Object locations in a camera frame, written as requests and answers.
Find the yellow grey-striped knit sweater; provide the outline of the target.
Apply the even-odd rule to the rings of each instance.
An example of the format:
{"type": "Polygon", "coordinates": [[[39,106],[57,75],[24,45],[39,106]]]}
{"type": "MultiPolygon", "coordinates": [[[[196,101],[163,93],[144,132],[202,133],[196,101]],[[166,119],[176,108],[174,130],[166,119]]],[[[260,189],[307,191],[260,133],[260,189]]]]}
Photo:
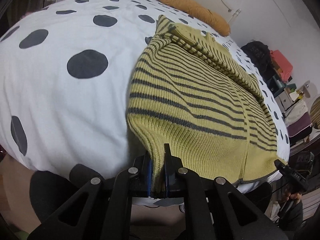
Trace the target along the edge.
{"type": "Polygon", "coordinates": [[[210,34],[164,15],[131,79],[126,118],[152,160],[161,189],[165,144],[183,166],[206,179],[253,183],[276,172],[277,113],[249,74],[210,34]]]}

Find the white and purple bag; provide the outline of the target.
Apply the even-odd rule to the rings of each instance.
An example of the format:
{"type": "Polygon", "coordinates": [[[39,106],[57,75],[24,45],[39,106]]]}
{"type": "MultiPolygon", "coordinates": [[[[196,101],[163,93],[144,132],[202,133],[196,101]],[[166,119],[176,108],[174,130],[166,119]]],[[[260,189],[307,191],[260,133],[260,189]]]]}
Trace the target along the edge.
{"type": "Polygon", "coordinates": [[[312,125],[308,107],[304,100],[298,101],[285,117],[289,137],[294,137],[312,125]]]}

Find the round woven straw basket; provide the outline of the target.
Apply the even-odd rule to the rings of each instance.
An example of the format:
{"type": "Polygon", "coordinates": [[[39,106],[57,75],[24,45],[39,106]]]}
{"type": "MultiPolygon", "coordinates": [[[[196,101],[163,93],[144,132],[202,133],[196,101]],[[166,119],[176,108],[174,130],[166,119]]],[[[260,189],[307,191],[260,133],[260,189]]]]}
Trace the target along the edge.
{"type": "Polygon", "coordinates": [[[315,129],[320,128],[320,98],[317,98],[311,106],[310,117],[315,129]]]}

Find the white storage drawer unit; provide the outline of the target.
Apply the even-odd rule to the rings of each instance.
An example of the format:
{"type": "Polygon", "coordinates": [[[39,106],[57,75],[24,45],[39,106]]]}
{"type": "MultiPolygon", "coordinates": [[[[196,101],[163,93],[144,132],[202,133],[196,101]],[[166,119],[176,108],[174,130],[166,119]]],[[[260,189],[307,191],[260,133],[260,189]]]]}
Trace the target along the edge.
{"type": "Polygon", "coordinates": [[[279,94],[275,98],[275,101],[282,112],[286,111],[288,108],[295,104],[295,102],[291,99],[290,95],[287,94],[287,92],[282,92],[281,94],[279,94]]]}

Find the black fluffy bag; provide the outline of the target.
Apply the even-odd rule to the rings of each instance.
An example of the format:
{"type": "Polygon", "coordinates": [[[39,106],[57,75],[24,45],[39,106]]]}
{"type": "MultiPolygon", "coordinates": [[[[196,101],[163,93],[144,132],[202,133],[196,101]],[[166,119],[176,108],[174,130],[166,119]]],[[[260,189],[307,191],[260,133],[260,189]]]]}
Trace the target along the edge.
{"type": "Polygon", "coordinates": [[[267,45],[260,41],[252,41],[242,46],[241,49],[257,67],[260,75],[265,81],[268,81],[274,76],[270,50],[267,45]]]}

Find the white black-dotted bed cover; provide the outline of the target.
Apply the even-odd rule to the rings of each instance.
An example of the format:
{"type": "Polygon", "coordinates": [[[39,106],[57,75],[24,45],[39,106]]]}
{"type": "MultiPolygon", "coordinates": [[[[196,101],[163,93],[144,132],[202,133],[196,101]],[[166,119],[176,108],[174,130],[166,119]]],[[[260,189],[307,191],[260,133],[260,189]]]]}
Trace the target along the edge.
{"type": "Polygon", "coordinates": [[[159,0],[64,0],[1,37],[1,145],[31,170],[68,177],[84,164],[114,177],[144,148],[129,132],[134,66],[165,15],[210,34],[255,76],[229,36],[159,0]]]}

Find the orange fuzzy pillow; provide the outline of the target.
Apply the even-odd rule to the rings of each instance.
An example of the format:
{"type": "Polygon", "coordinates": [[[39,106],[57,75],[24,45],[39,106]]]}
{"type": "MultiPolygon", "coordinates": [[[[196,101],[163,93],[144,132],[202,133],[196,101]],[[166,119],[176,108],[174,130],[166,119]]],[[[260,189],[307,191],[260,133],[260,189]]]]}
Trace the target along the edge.
{"type": "Polygon", "coordinates": [[[210,11],[195,0],[160,0],[160,2],[210,25],[221,36],[229,36],[231,33],[230,25],[220,14],[210,11]]]}

